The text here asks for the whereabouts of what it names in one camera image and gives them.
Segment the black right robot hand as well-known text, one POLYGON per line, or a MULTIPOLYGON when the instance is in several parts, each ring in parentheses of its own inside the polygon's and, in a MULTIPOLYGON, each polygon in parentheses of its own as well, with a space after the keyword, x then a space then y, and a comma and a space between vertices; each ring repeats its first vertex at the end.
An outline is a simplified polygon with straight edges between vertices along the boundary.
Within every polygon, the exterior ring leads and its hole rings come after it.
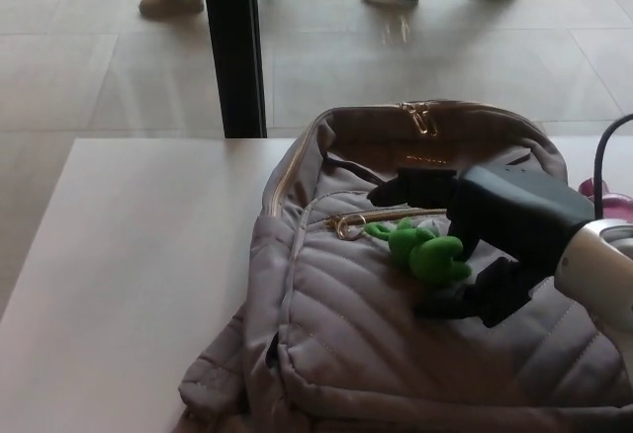
POLYGON ((502 255, 463 288, 426 295, 414 309, 426 319, 479 318, 494 327, 531 300, 551 277, 572 237, 594 219, 592 202, 553 176, 514 165, 462 171, 402 168, 368 195, 376 207, 443 209, 449 234, 468 260, 484 241, 502 255))

